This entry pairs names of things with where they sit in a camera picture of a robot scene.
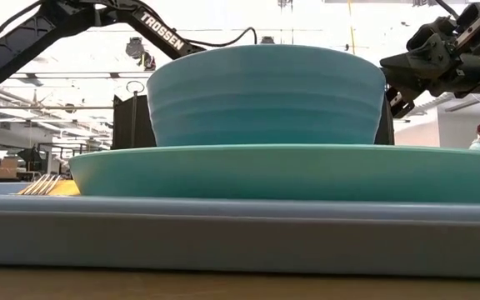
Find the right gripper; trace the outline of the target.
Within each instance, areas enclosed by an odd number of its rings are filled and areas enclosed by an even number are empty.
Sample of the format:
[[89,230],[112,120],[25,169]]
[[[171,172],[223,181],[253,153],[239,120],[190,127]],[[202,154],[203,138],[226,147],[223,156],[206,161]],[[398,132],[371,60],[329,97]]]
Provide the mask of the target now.
[[456,17],[422,25],[407,42],[407,52],[380,61],[387,80],[385,98],[394,119],[408,115],[413,100],[398,90],[428,90],[461,98],[480,93],[480,2]]

